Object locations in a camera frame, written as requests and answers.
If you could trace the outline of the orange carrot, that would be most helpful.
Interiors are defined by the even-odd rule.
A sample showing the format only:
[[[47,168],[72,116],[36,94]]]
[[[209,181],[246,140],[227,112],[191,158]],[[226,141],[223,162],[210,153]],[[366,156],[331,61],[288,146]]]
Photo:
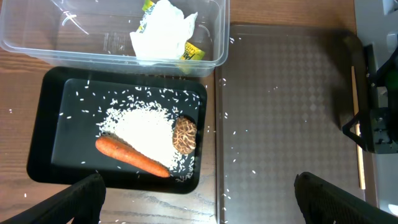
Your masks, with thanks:
[[[101,136],[96,140],[95,147],[105,156],[142,169],[152,175],[161,178],[170,177],[168,168],[117,139]]]

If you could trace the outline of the white rice pile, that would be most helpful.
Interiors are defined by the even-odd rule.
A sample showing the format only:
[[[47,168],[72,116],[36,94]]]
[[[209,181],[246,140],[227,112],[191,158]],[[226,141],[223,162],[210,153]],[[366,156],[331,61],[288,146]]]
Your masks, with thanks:
[[[168,168],[177,182],[184,182],[193,176],[195,150],[184,155],[174,148],[172,136],[178,117],[178,108],[167,109],[156,102],[137,101],[128,108],[108,108],[105,119],[97,124],[101,133],[98,138],[109,136],[133,147]]]

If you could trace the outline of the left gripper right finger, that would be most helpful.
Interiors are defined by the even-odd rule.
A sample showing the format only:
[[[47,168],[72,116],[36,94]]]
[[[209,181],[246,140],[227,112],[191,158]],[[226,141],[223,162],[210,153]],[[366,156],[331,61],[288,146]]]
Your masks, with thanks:
[[[306,223],[397,224],[397,217],[310,172],[296,176],[294,189]]]

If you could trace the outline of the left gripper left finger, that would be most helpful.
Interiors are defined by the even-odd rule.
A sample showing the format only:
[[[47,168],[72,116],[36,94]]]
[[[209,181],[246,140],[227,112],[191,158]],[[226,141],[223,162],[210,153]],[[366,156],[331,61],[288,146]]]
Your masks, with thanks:
[[[15,215],[3,224],[98,224],[106,197],[102,176],[91,174],[63,191]]]

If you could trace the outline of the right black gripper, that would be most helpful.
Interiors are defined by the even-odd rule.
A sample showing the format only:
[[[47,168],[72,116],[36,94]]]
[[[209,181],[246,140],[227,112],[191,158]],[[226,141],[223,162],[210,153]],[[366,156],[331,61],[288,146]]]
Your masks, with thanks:
[[[397,51],[368,77],[371,112],[361,110],[342,127],[364,151],[397,153]]]

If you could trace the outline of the brown food scrap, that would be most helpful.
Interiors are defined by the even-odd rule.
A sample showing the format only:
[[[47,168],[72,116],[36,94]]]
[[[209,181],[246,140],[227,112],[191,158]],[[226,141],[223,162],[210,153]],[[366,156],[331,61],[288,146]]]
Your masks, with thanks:
[[[181,154],[188,155],[196,148],[196,124],[187,117],[178,117],[172,136],[174,148]]]

